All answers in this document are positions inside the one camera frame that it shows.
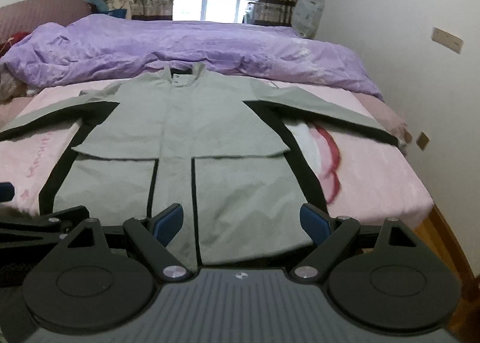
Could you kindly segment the beige fuzzy pillow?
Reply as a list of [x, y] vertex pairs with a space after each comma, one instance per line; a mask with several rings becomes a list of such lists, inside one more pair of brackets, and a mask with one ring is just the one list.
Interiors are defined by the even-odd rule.
[[1, 72], [0, 101], [8, 102], [17, 97], [24, 97], [27, 85], [7, 71]]

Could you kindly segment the beige wall socket plate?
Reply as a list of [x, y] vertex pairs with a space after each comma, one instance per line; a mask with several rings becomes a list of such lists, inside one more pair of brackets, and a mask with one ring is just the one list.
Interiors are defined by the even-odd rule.
[[431, 39], [433, 42], [440, 44], [456, 54], [461, 54], [461, 50], [464, 45], [464, 41], [445, 30], [441, 30], [437, 27], [433, 27]]

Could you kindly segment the red cloth at headboard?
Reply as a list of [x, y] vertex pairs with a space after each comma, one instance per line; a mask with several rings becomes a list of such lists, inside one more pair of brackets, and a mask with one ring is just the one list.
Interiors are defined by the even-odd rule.
[[30, 35], [30, 32], [18, 32], [11, 35], [4, 43], [0, 44], [0, 57], [4, 55], [17, 43]]

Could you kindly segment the purple duvet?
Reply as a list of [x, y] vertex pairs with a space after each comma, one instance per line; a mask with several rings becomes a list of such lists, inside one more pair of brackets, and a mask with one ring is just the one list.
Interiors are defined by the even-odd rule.
[[1, 58], [30, 88], [131, 78], [201, 63], [224, 75], [327, 85], [382, 97], [352, 50], [302, 38], [290, 27], [201, 21], [134, 21], [91, 14], [38, 26]]

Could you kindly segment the small brown wall socket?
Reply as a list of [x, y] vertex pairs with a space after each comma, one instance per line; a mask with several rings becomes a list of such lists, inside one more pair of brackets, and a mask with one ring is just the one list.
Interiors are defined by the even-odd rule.
[[418, 146], [418, 148], [421, 151], [424, 151], [429, 142], [430, 138], [424, 132], [420, 132], [416, 139], [416, 145]]

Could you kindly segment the pink princess blanket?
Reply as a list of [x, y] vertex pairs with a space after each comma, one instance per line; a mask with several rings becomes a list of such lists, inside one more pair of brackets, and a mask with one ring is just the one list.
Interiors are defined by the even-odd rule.
[[[81, 83], [72, 87], [49, 89], [45, 94], [48, 100], [46, 106], [76, 97], [84, 91], [98, 91], [109, 85]], [[356, 99], [343, 91], [323, 89], [314, 95], [366, 115], [360, 110]], [[72, 117], [32, 130], [20, 137], [55, 127], [68, 118]], [[73, 120], [84, 124], [80, 119]], [[326, 206], [331, 216], [349, 215], [366, 225], [379, 225], [387, 217], [397, 216], [406, 225], [416, 227], [431, 211], [431, 196], [396, 144], [392, 146], [336, 124], [311, 121], [305, 117], [285, 120], [285, 126], [294, 136], [307, 165], [326, 188]], [[52, 211], [40, 209], [43, 187], [52, 175], [53, 172], [48, 169], [27, 177], [18, 187], [15, 205], [31, 216]]]

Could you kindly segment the wooden bed frame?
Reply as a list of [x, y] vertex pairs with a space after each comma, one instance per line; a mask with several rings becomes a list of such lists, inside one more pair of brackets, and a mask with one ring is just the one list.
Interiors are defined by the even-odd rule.
[[461, 299], [448, 330], [461, 342], [480, 342], [479, 275], [473, 274], [459, 241], [436, 205], [415, 233], [461, 281]]

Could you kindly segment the grey and black coat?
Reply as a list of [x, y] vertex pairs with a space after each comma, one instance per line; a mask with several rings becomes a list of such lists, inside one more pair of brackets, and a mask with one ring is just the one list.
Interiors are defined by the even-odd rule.
[[41, 211], [83, 206], [104, 225], [173, 203], [184, 224], [171, 252], [189, 267], [270, 257], [308, 246], [299, 208], [326, 204], [285, 120], [326, 121], [389, 145], [373, 118], [298, 87], [165, 69], [84, 91], [7, 124], [4, 140], [72, 117], [83, 121], [42, 190]]

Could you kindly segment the white patterned bag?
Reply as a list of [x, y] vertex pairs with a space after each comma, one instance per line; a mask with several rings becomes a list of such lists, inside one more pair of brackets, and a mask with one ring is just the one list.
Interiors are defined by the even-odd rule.
[[320, 25], [325, 0], [297, 0], [292, 12], [291, 27], [302, 38], [312, 39]]

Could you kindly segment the mauve quilted headboard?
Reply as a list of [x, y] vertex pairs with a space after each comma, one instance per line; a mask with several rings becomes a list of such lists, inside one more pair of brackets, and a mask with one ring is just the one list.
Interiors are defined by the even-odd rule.
[[1, 7], [1, 43], [13, 34], [32, 32], [38, 26], [53, 22], [63, 26], [88, 16], [84, 0], [24, 0]]

